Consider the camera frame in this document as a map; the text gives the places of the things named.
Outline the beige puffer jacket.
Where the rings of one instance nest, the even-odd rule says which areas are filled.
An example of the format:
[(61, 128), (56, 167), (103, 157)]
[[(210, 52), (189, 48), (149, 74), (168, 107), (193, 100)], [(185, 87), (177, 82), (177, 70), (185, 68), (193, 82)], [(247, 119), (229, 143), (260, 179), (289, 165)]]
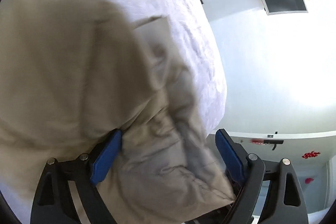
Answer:
[(120, 129), (98, 191), (117, 223), (183, 223), (235, 201), (165, 17), (108, 0), (1, 1), (1, 181), (33, 200), (46, 161)]

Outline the red paper door decoration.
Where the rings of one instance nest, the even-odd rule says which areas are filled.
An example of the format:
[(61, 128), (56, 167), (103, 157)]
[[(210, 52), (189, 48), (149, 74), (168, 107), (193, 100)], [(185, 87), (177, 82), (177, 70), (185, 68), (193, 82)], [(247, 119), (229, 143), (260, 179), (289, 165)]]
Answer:
[(320, 154), (321, 154), (320, 152), (311, 151), (311, 152), (307, 152), (304, 155), (302, 155), (302, 158), (309, 159), (312, 157), (318, 157)]

